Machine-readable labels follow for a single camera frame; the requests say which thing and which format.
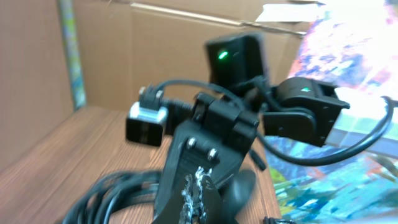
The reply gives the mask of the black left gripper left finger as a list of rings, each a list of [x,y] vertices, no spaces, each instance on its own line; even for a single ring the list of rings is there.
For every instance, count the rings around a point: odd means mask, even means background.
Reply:
[[[192,175],[186,175],[177,185],[164,209],[156,215],[152,224],[192,224],[194,183]]]

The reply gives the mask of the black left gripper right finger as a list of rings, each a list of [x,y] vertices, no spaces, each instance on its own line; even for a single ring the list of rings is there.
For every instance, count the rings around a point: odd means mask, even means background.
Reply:
[[[200,224],[221,224],[223,222],[223,200],[211,179],[212,169],[199,167],[195,172],[195,185],[198,193],[195,196],[197,221]]]

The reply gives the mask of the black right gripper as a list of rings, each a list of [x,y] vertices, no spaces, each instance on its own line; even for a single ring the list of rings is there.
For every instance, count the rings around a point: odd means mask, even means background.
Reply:
[[[240,109],[206,93],[199,93],[194,105],[167,102],[170,115],[166,133],[172,142],[155,198],[154,216],[169,201],[180,181],[199,167],[212,169],[211,179],[223,200],[223,218],[234,218],[250,201],[256,184],[253,170],[242,169],[243,160],[252,149],[259,120]],[[194,214],[198,188],[193,185]]]

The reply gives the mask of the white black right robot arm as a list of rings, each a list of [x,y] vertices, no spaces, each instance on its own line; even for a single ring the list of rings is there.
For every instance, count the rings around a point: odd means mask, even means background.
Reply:
[[[252,144],[281,136],[322,146],[341,110],[336,87],[293,77],[269,84],[262,34],[245,32],[208,40],[209,82],[188,80],[221,94],[197,94],[193,105],[165,100],[167,80],[155,86],[155,110],[164,110],[160,134],[172,136],[155,197],[154,221],[226,223],[251,199],[256,174],[243,169],[246,156],[266,165]]]

